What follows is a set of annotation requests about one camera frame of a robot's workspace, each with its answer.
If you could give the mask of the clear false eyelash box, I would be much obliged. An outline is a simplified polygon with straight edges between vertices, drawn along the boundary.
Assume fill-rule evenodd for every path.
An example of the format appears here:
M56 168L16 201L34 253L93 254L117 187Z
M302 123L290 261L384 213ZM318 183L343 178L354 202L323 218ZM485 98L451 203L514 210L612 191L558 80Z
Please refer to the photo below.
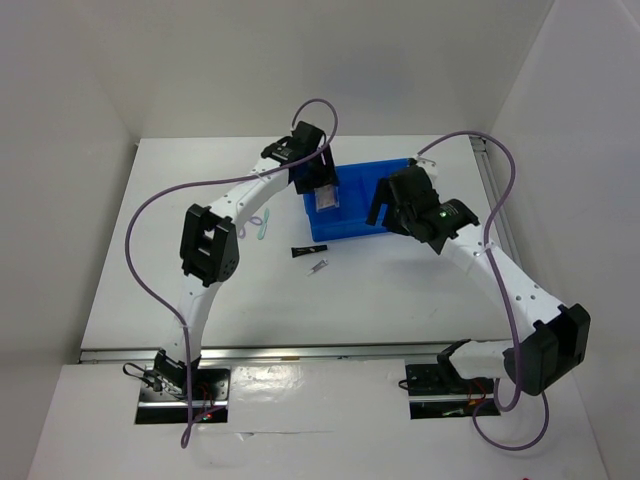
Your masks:
M320 213L339 207L339 190L335 185L326 185L314 190L315 211Z

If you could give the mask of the mint green eyebrow razor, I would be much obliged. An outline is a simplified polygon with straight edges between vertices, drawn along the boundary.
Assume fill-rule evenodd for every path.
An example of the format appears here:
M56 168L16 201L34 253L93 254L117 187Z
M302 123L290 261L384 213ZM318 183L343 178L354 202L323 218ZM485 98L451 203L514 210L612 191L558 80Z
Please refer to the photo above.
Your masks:
M265 238L266 231L267 231L267 228L268 228L269 218L270 218L270 210L268 208L266 208L264 210L264 212L263 212L260 228L259 228L258 233L256 235L256 238L258 240L263 240Z

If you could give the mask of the black mascara tube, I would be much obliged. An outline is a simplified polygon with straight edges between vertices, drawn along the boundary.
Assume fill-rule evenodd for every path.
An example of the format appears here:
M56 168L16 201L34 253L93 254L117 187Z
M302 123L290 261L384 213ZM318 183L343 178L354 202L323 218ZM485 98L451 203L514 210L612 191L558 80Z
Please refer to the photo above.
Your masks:
M305 247L292 247L291 248L291 257L298 258L305 255L325 252L328 250L328 246L325 244L321 245L311 245Z

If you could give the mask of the clear silver tweezers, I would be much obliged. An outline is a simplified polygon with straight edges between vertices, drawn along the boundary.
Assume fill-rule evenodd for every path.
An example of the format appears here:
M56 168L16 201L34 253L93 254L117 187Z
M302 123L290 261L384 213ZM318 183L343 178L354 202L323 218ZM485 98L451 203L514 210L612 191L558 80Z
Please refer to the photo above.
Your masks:
M316 265L314 265L308 272L307 272L307 276L311 276L316 274L317 272L319 272L320 270L322 270L323 268L325 268L328 265L328 261L326 259L323 259L321 261L319 261Z

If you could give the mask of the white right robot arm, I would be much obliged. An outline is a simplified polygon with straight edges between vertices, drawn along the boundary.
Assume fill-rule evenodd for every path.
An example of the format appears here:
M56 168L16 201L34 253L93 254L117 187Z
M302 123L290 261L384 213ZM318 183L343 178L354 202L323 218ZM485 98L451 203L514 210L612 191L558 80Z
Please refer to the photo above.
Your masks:
M475 378L510 379L520 392L538 396L584 360L587 310L566 306L537 285L463 202L441 201L427 161L409 160L379 179L366 222L428 245L505 310L510 339L463 339L438 355L436 379L444 390L460 391Z

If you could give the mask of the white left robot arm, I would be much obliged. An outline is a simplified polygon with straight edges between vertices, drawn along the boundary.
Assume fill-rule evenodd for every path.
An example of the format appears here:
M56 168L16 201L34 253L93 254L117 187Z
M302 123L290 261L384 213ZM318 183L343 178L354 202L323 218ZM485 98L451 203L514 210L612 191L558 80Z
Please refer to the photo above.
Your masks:
M330 150L316 152L324 139L320 128L299 122L290 135L264 148L247 181L205 206L194 204L187 210L179 251L184 281L178 327L154 359L154 372L172 397L184 399L196 390L213 300L239 266L238 231L291 183L299 194L337 183Z

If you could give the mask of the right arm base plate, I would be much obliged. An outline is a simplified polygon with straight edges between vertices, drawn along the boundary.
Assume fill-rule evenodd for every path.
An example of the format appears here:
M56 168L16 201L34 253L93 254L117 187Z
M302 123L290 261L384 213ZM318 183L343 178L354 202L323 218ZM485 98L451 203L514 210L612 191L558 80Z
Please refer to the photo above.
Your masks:
M471 417L486 401L479 415L500 415L493 404L494 381L487 378L446 379L436 364L408 364L398 387L408 394L412 420Z

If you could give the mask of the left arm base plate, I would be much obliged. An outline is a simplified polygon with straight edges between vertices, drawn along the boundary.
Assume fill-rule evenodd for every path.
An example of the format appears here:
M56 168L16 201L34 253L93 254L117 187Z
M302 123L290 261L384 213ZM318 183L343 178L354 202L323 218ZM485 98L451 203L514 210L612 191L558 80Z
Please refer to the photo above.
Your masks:
M136 379L141 382L135 423L137 425L185 424L187 394L161 380L147 370ZM192 387L192 410L200 424L222 424L228 421L231 370L206 368L195 375Z

